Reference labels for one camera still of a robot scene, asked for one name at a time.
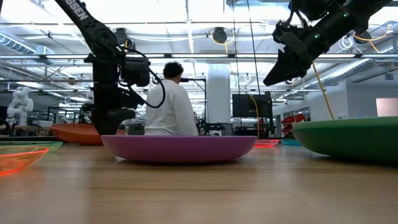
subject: green bowl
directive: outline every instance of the green bowl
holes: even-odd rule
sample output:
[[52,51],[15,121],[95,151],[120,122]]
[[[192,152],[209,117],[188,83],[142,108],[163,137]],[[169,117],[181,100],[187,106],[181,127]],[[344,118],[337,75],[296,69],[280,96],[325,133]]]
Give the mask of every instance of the green bowl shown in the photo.
[[36,146],[47,147],[49,152],[53,152],[61,147],[63,142],[57,141],[1,141],[0,146]]
[[313,152],[398,164],[396,116],[295,123],[292,132],[302,146]]

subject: table surface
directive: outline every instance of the table surface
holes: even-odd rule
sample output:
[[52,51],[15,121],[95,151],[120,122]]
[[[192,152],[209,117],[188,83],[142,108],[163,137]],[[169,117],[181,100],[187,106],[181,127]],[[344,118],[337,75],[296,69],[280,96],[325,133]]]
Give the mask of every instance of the table surface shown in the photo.
[[0,177],[0,223],[398,223],[398,169],[295,146],[160,166],[64,145]]

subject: dark hair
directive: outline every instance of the dark hair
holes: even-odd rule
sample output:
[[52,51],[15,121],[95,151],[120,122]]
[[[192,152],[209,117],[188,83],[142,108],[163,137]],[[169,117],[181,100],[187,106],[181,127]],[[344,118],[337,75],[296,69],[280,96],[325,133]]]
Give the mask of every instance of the dark hair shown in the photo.
[[163,69],[163,75],[165,78],[175,78],[184,72],[184,68],[178,62],[169,62]]

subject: white shirt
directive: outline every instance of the white shirt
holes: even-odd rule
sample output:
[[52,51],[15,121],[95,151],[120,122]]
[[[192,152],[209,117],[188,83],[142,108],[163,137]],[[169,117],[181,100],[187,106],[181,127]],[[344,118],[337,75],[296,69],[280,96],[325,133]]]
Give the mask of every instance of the white shirt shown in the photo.
[[[147,106],[145,135],[198,135],[187,91],[172,80],[162,82],[166,98],[160,108]],[[162,97],[162,86],[157,85],[149,92],[147,102],[155,106],[162,101]]]

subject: white column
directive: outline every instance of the white column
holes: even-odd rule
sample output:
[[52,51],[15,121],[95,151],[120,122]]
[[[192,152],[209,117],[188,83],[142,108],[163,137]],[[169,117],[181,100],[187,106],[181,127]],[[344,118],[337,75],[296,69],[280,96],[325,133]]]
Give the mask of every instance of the white column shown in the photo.
[[231,122],[231,93],[227,64],[210,64],[207,73],[207,120],[210,123]]

